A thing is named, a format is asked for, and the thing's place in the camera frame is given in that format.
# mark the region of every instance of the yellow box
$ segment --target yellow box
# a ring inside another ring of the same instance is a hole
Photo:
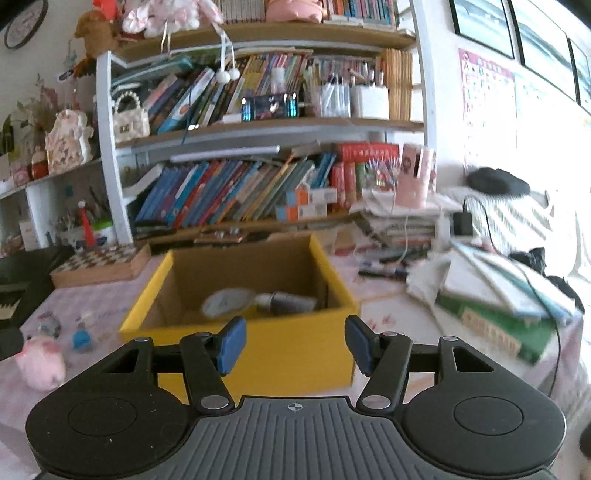
[[[348,315],[359,303],[342,283],[315,236],[169,252],[120,328],[125,341],[150,336],[156,345],[186,335],[217,333],[225,322],[208,320],[203,302],[223,288],[257,293],[286,291],[314,296],[311,314],[261,317],[247,309],[248,341],[224,382],[238,401],[243,395],[298,396],[351,385],[353,359],[345,345]],[[161,387],[186,402],[182,375],[159,375]]]

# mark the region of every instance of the white handbag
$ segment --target white handbag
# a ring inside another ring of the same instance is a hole
[[[119,111],[121,100],[124,98],[133,98],[135,108]],[[134,92],[125,92],[115,102],[115,111],[113,113],[113,133],[115,142],[127,142],[134,138],[144,138],[150,136],[150,118],[145,108],[142,108],[139,97]]]

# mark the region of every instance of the black cable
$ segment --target black cable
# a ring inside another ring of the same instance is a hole
[[[480,198],[475,197],[474,195],[466,195],[466,197],[464,198],[464,204],[462,205],[462,210],[464,210],[464,212],[468,211],[468,206],[467,206],[468,199],[476,200],[479,203],[479,205],[482,207],[482,210],[484,211],[484,216],[486,218],[486,228],[488,228],[488,238],[491,239],[492,248],[495,249],[495,252],[497,252],[499,255],[502,255],[501,252],[499,252],[499,249],[495,246],[494,241],[492,240],[491,224],[488,221],[488,212],[486,211],[486,207],[484,206],[484,203],[482,203]]]
[[[486,211],[486,207],[480,201],[480,199],[478,197],[475,197],[474,195],[466,195],[466,197],[464,198],[464,203],[462,205],[463,211],[464,212],[467,212],[468,211],[467,210],[467,203],[466,203],[466,201],[467,201],[468,198],[471,198],[473,200],[476,200],[480,204],[480,206],[482,207],[482,210],[484,210],[484,215],[485,215],[485,218],[486,218],[486,227],[488,228],[488,237],[491,239],[492,248],[494,248],[495,249],[495,252],[497,252],[499,255],[502,255],[499,252],[499,250],[497,249],[497,247],[495,246],[495,244],[494,244],[494,242],[492,240],[491,224],[488,221],[488,213]],[[546,313],[550,317],[550,320],[552,320],[553,326],[554,326],[554,330],[556,331],[556,337],[558,339],[558,357],[556,358],[556,367],[554,369],[554,375],[552,377],[552,384],[550,385],[550,391],[548,392],[548,397],[552,398],[552,393],[554,392],[554,386],[556,385],[556,377],[558,376],[558,368],[560,366],[560,357],[562,355],[562,342],[560,340],[560,329],[558,328],[558,320],[556,319],[556,317],[554,317],[554,315],[552,315],[552,312],[550,311],[550,309],[548,308],[548,306],[546,305],[546,303],[544,302],[544,300],[542,300],[542,298],[541,298],[540,294],[538,293],[538,291],[531,284],[530,278],[527,276],[527,274],[525,273],[525,271],[523,270],[523,268],[521,268],[521,265],[519,264],[519,262],[513,261],[513,264],[519,269],[519,271],[521,273],[523,273],[523,276],[527,280],[527,284],[531,288],[531,291],[534,293],[534,295],[536,296],[536,298],[538,299],[538,301],[543,306],[544,310],[546,311]]]

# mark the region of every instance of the pink container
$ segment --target pink container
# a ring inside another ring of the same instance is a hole
[[[271,0],[267,5],[268,22],[321,23],[325,16],[320,0]]]
[[[396,189],[396,205],[423,208],[429,191],[435,151],[423,145],[405,144]]]

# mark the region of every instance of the clock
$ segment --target clock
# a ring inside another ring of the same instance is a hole
[[[26,45],[39,30],[48,9],[48,0],[34,0],[19,13],[6,28],[4,35],[6,48],[16,50]]]

